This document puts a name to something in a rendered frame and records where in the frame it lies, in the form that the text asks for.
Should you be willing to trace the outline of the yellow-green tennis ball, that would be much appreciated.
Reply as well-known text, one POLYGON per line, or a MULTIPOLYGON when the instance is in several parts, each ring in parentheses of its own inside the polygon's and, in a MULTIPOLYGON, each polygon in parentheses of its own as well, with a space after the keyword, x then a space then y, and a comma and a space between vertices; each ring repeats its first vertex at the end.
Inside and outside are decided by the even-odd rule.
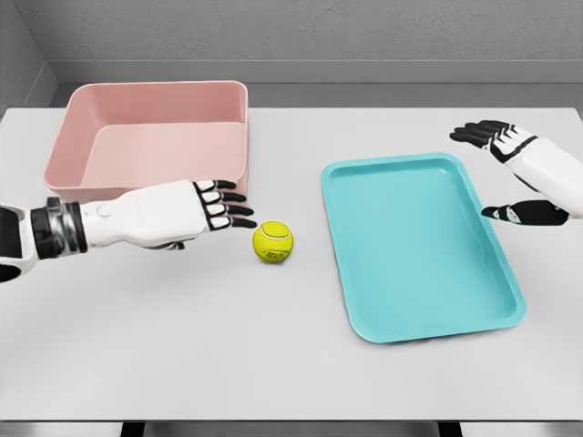
POLYGON ((252 236, 252 247, 259 259, 280 263, 292 252, 294 237, 291 229, 280 221, 265 221, 252 236))

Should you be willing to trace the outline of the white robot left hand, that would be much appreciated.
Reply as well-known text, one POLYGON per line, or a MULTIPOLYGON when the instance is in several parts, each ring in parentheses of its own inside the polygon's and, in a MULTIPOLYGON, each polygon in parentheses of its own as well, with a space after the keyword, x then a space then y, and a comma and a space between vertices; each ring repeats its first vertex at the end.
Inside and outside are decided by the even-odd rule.
POLYGON ((135 202, 128 213, 128 242, 148 249, 183 249, 204 233, 255 229, 247 198, 227 180, 181 180, 129 193, 135 202))

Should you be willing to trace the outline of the pink plastic basket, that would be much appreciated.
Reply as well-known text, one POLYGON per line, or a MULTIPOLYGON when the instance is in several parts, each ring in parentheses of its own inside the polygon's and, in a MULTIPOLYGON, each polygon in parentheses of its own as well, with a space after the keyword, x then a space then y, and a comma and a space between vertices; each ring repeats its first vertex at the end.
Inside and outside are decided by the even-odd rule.
POLYGON ((182 179, 228 180, 246 194, 248 103, 247 87, 229 80, 82 86, 66 107, 44 182, 80 202, 182 179))

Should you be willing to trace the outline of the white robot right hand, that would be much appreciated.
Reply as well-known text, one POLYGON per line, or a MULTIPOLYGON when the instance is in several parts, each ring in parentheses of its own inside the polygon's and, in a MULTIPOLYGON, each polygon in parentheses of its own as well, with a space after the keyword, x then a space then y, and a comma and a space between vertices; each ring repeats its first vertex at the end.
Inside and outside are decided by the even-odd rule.
POLYGON ((551 140, 498 120, 468 122, 449 137, 487 151, 543 196, 483 208, 484 217, 522 226, 562 226, 583 219, 583 162, 551 140))

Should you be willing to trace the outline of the blue plastic tray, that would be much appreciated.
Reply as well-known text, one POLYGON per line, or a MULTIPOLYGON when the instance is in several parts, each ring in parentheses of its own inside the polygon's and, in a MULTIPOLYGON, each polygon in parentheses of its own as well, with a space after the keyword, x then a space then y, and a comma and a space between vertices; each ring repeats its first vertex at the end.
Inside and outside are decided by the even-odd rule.
POLYGON ((395 343, 512 328, 517 279, 456 157, 428 153, 333 163, 321 174, 353 330, 395 343))

